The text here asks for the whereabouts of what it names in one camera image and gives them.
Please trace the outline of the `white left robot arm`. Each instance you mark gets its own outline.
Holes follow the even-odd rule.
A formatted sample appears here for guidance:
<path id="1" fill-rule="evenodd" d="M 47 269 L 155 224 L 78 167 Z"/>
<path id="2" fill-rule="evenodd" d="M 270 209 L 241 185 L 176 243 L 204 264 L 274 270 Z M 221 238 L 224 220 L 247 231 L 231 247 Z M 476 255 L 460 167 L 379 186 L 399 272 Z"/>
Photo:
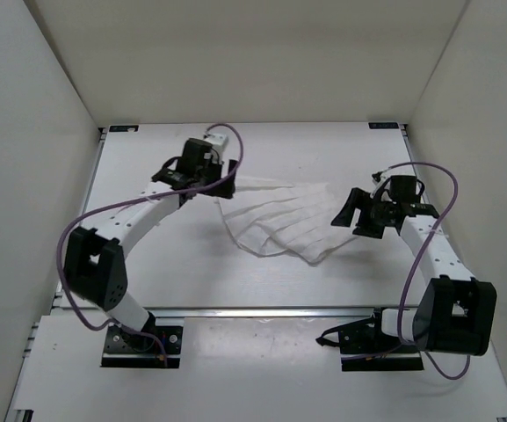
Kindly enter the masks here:
<path id="1" fill-rule="evenodd" d="M 206 134 L 188 139 L 179 156 L 167 160 L 137 201 L 120 207 L 105 222 L 69 234 L 63 267 L 66 288 L 101 309 L 125 332 L 130 345 L 145 350 L 156 338 L 155 318 L 129 293 L 126 258 L 161 220 L 198 194 L 230 199 L 237 160 L 223 175 L 228 137 Z"/>

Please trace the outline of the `white pleated skirt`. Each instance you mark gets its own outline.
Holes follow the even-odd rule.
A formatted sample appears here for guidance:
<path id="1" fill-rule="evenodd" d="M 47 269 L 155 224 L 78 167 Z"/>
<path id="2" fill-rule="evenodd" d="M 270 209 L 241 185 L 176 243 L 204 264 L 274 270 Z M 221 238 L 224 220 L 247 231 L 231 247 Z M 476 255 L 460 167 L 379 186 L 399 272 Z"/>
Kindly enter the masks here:
<path id="1" fill-rule="evenodd" d="M 317 265 L 356 237 L 331 221 L 341 208 L 327 183 L 240 177 L 232 199 L 218 199 L 235 244 L 258 257 L 295 255 Z"/>

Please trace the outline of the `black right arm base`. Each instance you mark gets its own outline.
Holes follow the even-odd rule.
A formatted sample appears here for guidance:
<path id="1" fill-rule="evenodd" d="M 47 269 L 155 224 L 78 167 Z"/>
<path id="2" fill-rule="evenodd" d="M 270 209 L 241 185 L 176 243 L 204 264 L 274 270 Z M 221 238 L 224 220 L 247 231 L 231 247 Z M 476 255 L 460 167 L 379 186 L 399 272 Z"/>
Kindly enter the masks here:
<path id="1" fill-rule="evenodd" d="M 338 348 L 345 373 L 416 372 L 424 369 L 419 351 L 383 334 L 380 323 L 368 317 L 325 330 L 315 342 Z"/>

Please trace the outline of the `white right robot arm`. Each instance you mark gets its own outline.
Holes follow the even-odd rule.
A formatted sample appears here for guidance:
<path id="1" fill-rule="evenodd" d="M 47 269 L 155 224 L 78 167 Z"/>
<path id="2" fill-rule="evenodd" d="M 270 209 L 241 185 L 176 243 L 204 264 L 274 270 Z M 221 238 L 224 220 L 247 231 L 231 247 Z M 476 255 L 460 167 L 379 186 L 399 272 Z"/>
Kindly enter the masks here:
<path id="1" fill-rule="evenodd" d="M 395 229 L 416 261 L 410 271 L 421 273 L 427 286 L 415 309 L 382 310 L 366 329 L 366 343 L 381 353 L 400 339 L 420 351 L 482 356 L 495 315 L 495 287 L 461 263 L 440 227 L 439 212 L 422 201 L 421 180 L 396 175 L 377 182 L 371 193 L 351 189 L 331 223 L 375 239 Z"/>

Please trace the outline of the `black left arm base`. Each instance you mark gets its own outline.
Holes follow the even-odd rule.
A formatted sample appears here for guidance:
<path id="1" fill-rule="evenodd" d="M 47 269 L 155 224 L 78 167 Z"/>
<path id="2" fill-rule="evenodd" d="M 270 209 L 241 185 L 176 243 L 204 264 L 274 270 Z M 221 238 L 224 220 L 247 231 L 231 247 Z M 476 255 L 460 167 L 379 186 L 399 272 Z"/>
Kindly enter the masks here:
<path id="1" fill-rule="evenodd" d="M 162 349 L 153 339 L 125 333 L 111 324 L 105 334 L 101 367 L 177 369 L 183 334 L 182 325 L 158 325 L 156 337 L 163 345 L 165 354 L 162 354 Z"/>

